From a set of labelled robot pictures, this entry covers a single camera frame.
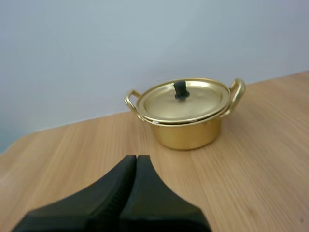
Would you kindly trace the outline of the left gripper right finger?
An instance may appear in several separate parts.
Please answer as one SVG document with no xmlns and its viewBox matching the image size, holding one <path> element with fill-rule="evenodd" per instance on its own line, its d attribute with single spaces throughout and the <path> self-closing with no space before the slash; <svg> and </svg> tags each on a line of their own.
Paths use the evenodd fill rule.
<svg viewBox="0 0 309 232">
<path fill-rule="evenodd" d="M 122 232 L 210 232 L 197 206 L 174 193 L 148 155 L 137 157 L 135 181 L 119 217 Z"/>
</svg>

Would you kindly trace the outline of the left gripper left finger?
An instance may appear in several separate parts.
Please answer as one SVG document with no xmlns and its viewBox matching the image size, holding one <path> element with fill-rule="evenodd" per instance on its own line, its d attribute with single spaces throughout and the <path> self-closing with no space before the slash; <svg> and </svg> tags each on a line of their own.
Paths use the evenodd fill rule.
<svg viewBox="0 0 309 232">
<path fill-rule="evenodd" d="M 119 217 L 136 176 L 137 157 L 126 155 L 94 184 L 29 211 L 14 232 L 118 232 Z"/>
</svg>

